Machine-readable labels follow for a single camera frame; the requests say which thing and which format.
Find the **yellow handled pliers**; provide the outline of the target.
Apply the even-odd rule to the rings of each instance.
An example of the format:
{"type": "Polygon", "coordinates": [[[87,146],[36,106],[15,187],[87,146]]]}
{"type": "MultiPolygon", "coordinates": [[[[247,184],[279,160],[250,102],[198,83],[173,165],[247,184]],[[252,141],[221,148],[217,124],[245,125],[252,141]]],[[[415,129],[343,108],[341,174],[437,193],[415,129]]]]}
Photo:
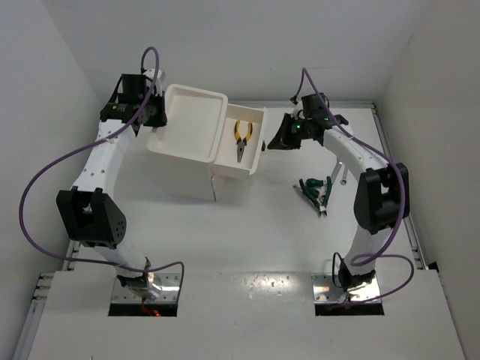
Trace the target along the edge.
{"type": "Polygon", "coordinates": [[[253,134],[253,123],[251,121],[247,124],[247,133],[245,136],[240,134],[240,124],[241,121],[237,120],[234,127],[234,137],[237,145],[237,162],[241,163],[245,147],[248,144],[248,141],[251,139],[253,134]]]}

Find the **white drawer cabinet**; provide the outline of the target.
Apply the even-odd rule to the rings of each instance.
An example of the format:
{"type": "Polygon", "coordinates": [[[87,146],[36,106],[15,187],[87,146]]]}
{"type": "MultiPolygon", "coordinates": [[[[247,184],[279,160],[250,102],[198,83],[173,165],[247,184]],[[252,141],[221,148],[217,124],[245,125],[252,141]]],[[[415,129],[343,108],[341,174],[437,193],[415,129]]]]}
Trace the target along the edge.
{"type": "Polygon", "coordinates": [[[156,181],[167,194],[214,202],[212,181],[228,97],[186,85],[169,85],[167,124],[151,130],[147,149],[156,181]]]}

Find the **white top drawer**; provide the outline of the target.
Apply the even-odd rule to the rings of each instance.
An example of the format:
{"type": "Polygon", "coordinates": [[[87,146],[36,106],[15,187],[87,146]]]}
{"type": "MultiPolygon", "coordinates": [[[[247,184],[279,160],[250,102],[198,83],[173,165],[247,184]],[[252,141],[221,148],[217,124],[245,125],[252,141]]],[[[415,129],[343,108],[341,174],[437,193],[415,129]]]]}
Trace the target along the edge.
{"type": "Polygon", "coordinates": [[[266,129],[266,108],[229,104],[213,173],[247,180],[258,166],[266,129]]]}

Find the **green handled cutting pliers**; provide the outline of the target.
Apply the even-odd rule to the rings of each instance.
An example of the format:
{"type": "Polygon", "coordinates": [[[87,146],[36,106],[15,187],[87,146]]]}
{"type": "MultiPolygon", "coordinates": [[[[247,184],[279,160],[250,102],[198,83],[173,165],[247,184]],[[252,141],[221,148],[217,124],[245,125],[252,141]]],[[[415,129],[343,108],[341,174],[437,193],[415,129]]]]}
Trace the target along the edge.
{"type": "Polygon", "coordinates": [[[314,207],[318,211],[318,215],[320,217],[327,217],[327,207],[333,185],[330,176],[327,176],[325,180],[308,178],[304,183],[307,185],[310,192],[318,199],[319,209],[314,207]]]}

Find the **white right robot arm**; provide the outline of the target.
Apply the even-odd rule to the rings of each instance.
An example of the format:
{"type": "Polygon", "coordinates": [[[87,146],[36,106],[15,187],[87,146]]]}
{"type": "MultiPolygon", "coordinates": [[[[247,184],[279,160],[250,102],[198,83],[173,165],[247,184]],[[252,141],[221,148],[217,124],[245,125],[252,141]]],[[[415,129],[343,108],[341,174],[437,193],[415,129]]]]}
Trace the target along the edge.
{"type": "Polygon", "coordinates": [[[408,169],[354,136],[349,122],[332,114],[322,94],[292,102],[294,110],[283,116],[267,148],[296,150],[305,140],[313,140],[349,170],[357,182],[353,212],[358,227],[340,261],[337,279],[343,290],[369,283],[376,274],[377,259],[386,255],[410,213],[408,169]]]}

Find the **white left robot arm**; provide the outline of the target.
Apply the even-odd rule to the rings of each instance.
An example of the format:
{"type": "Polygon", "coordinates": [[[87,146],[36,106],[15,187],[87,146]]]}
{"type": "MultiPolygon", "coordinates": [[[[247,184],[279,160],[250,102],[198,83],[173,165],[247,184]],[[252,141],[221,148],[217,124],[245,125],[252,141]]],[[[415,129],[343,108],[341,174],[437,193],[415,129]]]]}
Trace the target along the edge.
{"type": "Polygon", "coordinates": [[[161,279],[151,263],[127,240],[127,219],[113,199],[114,187],[129,145],[140,128],[167,123],[164,72],[142,69],[123,74],[100,112],[99,142],[70,190],[61,190],[56,204],[70,239],[113,263],[122,287],[143,300],[161,297],[161,279]]]}

